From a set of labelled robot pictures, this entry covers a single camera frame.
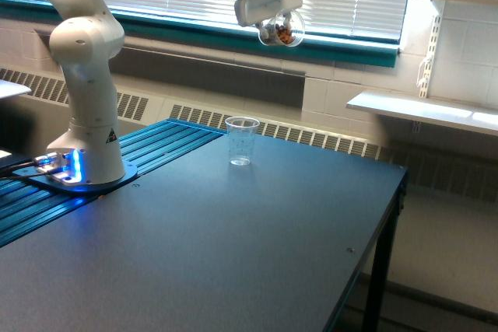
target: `blue aluminum rail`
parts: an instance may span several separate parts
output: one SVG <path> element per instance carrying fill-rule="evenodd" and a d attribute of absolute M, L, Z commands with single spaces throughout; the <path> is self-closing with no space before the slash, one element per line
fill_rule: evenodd
<path fill-rule="evenodd" d="M 219 138 L 223 131 L 168 120 L 120 139 L 123 159 L 139 177 Z M 19 180 L 0 181 L 0 247 L 88 204 L 98 196 L 75 197 Z"/>

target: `blue led light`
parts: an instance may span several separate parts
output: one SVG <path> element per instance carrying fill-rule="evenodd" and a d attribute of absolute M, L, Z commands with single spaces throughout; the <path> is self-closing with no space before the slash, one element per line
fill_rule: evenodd
<path fill-rule="evenodd" d="M 74 180 L 75 182 L 80 182 L 82 179 L 81 162 L 79 159 L 79 152 L 77 149 L 72 151 L 72 167 L 75 172 Z"/>

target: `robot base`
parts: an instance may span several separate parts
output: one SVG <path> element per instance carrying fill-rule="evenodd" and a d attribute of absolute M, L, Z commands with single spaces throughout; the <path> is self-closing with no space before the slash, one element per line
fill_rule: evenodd
<path fill-rule="evenodd" d="M 34 167 L 26 167 L 24 169 L 19 169 L 14 172 L 17 176 L 36 174 L 37 169 Z M 130 183 L 137 178 L 138 170 L 137 166 L 132 163 L 124 163 L 124 176 L 114 182 L 105 184 L 88 184 L 84 186 L 65 186 L 59 183 L 49 176 L 34 176 L 31 178 L 26 178 L 29 183 L 35 184 L 40 187 L 48 188 L 51 190 L 56 190 L 58 192 L 65 192 L 67 194 L 78 194 L 78 195 L 99 195 L 108 194 L 113 190 L 117 190 L 119 187 Z"/>

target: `shelf bracket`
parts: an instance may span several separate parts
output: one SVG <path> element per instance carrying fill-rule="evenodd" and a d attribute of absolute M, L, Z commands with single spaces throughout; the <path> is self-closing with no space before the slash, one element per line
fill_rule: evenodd
<path fill-rule="evenodd" d="M 436 57 L 436 49 L 439 42 L 441 23 L 443 22 L 444 6 L 444 1 L 438 4 L 438 14 L 433 18 L 433 24 L 431 26 L 429 37 L 429 46 L 427 47 L 426 57 L 423 60 L 423 74 L 422 78 L 417 82 L 417 84 L 419 84 L 419 97 L 421 99 L 426 99 L 429 95 L 429 85 L 433 74 L 434 58 Z M 420 122 L 414 122 L 412 126 L 412 132 L 418 134 L 421 127 L 422 124 Z"/>

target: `heater vent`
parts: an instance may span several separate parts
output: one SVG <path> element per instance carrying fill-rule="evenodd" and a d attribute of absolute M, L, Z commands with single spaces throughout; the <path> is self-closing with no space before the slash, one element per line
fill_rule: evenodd
<path fill-rule="evenodd" d="M 65 105 L 69 103 L 66 84 L 60 79 L 4 68 L 0 69 L 0 79 L 29 87 L 31 93 L 28 93 L 28 96 L 33 98 Z M 117 93 L 117 115 L 121 118 L 140 121 L 148 103 L 147 97 Z"/>
<path fill-rule="evenodd" d="M 201 108 L 173 105 L 170 116 L 184 119 L 184 110 L 191 112 L 188 120 L 226 130 L 229 114 Z M 476 162 L 464 157 L 447 157 L 432 149 L 411 149 L 407 146 L 385 148 L 366 139 L 355 138 L 313 128 L 264 119 L 257 133 L 289 142 L 312 145 L 335 152 L 344 152 L 385 163 L 409 168 L 410 183 L 452 194 L 496 202 L 498 199 L 498 164 L 492 161 Z"/>

